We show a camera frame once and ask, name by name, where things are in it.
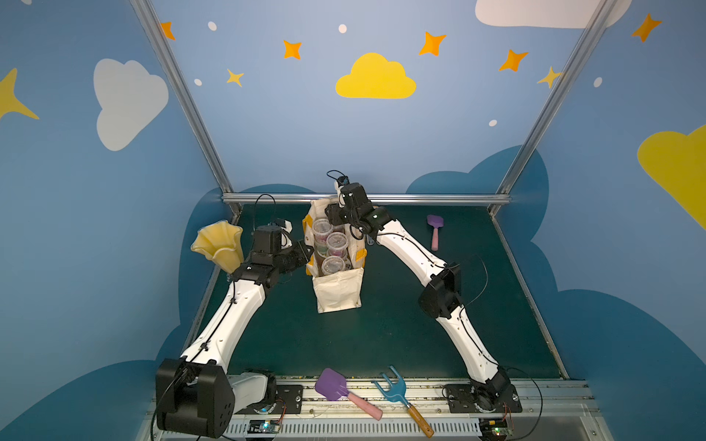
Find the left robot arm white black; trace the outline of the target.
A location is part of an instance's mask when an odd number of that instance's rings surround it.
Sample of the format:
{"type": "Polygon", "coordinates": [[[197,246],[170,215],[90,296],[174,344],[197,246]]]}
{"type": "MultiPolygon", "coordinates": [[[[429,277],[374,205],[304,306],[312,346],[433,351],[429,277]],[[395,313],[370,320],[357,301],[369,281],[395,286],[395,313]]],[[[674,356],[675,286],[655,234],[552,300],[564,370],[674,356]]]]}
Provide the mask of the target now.
{"type": "Polygon", "coordinates": [[[299,241],[277,253],[253,253],[233,272],[224,301],[202,333],[179,358],[167,358],[158,368],[151,432],[218,438],[234,413],[263,401],[268,376],[246,372],[233,385],[227,375],[230,361],[279,276],[303,268],[313,254],[312,246],[299,241]]]}

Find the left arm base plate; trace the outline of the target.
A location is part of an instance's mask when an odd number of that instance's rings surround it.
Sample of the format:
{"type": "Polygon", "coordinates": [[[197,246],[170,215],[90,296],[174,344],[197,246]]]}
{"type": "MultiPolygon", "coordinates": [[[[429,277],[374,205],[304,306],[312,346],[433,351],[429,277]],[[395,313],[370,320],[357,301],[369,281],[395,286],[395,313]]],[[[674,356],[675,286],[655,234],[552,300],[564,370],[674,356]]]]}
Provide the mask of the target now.
{"type": "Polygon", "coordinates": [[[302,385],[278,385],[272,398],[266,398],[259,404],[251,404],[237,412],[238,415],[299,415],[303,408],[302,385]]]}

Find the seed jar purple seeds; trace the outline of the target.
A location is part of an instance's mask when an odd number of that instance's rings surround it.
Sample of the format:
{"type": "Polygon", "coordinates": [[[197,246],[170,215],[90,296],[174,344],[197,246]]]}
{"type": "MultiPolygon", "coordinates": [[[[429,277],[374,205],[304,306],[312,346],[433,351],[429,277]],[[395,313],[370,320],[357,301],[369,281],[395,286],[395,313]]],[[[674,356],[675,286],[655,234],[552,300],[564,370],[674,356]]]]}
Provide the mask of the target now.
{"type": "Polygon", "coordinates": [[[317,219],[313,222],[314,240],[320,243],[326,243],[327,238],[333,233],[333,225],[327,219],[317,219]]]}

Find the white canvas bag yellow handles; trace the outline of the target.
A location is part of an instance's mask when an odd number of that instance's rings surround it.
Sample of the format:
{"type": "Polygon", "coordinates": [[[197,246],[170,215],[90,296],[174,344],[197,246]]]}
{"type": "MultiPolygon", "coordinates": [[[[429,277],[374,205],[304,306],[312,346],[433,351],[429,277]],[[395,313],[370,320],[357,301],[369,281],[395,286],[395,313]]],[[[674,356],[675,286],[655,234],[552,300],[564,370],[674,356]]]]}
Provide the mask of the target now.
{"type": "Polygon", "coordinates": [[[351,226],[335,222],[325,213],[337,209],[335,198],[311,202],[303,219],[305,244],[314,248],[306,265],[312,278],[316,308],[320,314],[360,308],[367,248],[362,238],[354,236],[351,226]]]}

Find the seed jar pink seeds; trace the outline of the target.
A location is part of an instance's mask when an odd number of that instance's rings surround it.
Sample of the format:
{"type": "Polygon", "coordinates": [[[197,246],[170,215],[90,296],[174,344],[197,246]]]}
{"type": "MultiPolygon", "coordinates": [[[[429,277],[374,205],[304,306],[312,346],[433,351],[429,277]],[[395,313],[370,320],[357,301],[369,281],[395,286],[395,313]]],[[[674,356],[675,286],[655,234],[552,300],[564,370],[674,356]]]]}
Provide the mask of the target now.
{"type": "Polygon", "coordinates": [[[349,239],[345,233],[334,232],[327,237],[327,255],[344,257],[349,249],[349,239]]]}

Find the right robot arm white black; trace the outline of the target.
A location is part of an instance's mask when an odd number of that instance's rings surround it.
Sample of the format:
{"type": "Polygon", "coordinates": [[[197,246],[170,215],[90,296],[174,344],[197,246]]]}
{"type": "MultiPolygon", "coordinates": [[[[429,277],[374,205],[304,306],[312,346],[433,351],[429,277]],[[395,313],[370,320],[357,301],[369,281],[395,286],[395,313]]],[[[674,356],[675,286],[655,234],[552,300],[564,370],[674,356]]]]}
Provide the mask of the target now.
{"type": "Polygon", "coordinates": [[[334,202],[325,208],[325,216],[332,224],[348,224],[353,232],[387,248],[418,278],[424,287],[418,304],[441,325],[460,354],[477,407],[490,412],[517,400],[507,370],[489,354],[468,317],[461,297],[460,266],[435,257],[384,207],[367,204],[353,208],[334,202]]]}

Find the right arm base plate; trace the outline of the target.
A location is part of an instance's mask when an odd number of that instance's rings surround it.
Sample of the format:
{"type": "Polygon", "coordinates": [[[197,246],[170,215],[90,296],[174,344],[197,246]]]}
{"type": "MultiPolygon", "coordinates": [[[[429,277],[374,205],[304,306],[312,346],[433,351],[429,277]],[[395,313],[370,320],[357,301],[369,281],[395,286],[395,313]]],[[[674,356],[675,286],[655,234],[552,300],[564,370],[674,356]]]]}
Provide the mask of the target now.
{"type": "Polygon", "coordinates": [[[451,413],[521,413],[520,397],[510,384],[498,395],[470,383],[447,384],[442,389],[451,413]]]}

